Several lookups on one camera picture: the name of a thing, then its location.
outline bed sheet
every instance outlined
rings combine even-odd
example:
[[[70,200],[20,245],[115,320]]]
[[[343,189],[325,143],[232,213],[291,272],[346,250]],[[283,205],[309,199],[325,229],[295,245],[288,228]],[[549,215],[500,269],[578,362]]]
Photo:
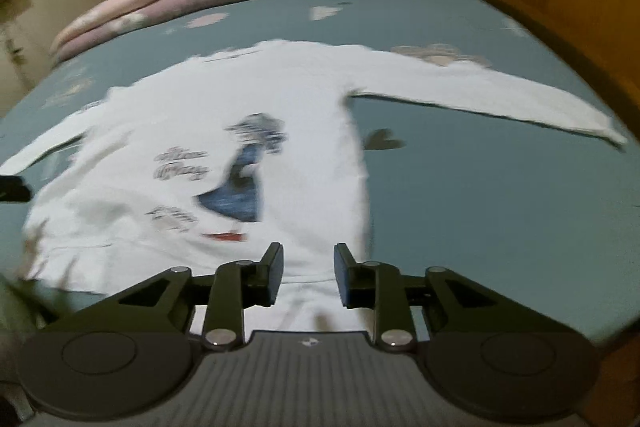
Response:
[[[268,39],[454,46],[612,115],[559,58],[481,0],[251,0],[116,38],[59,66],[0,123],[0,162],[111,86],[193,55]],[[351,99],[369,172],[372,257],[418,275],[447,266],[604,343],[640,317],[640,146],[500,118]],[[73,147],[25,172],[38,189]],[[20,262],[27,205],[0,206],[0,259]],[[17,283],[61,312],[100,296]]]

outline ribbed gray panel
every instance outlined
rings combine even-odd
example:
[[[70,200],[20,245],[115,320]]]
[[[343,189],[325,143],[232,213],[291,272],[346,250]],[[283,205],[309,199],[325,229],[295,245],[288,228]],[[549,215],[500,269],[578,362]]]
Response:
[[[309,338],[319,342],[304,342]],[[153,410],[84,424],[39,413],[27,425],[506,427],[457,409],[429,386],[410,357],[382,353],[361,333],[264,332],[238,351],[207,355],[193,378]],[[574,415],[545,427],[586,424]]]

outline bed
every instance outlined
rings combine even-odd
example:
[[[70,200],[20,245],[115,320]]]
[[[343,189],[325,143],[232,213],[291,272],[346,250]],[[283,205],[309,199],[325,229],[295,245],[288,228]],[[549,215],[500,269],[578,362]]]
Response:
[[[0,162],[112,86],[270,39],[471,56],[612,114],[560,58],[482,0],[249,0],[133,31],[60,64],[1,121]],[[447,266],[599,345],[639,317],[640,146],[620,121],[624,149],[376,98],[352,98],[351,112],[366,149],[373,259],[411,275]],[[28,184],[38,190],[62,172],[76,146],[31,166]],[[27,204],[0,206],[5,276],[57,314],[98,301],[14,279],[27,212]]]

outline girl in blue dress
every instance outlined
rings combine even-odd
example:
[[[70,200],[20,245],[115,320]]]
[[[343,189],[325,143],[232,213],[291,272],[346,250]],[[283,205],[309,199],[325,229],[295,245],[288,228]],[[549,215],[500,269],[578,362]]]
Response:
[[[262,152],[281,151],[281,144],[286,139],[281,129],[280,120],[264,113],[249,115],[240,123],[227,128],[238,134],[243,146],[229,168],[225,182],[218,188],[196,196],[196,200],[207,210],[235,219],[238,226],[231,232],[204,234],[206,237],[219,241],[244,241],[239,223],[255,223],[260,220],[260,194],[255,168]]]

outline blue dress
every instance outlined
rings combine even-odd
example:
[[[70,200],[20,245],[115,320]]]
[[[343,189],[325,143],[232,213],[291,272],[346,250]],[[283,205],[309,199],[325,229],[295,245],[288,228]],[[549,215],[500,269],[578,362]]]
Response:
[[[262,147],[256,144],[242,147],[226,181],[220,187],[197,196],[198,203],[244,223],[258,221],[258,184],[252,174],[242,175],[242,169],[257,164],[261,151]]]

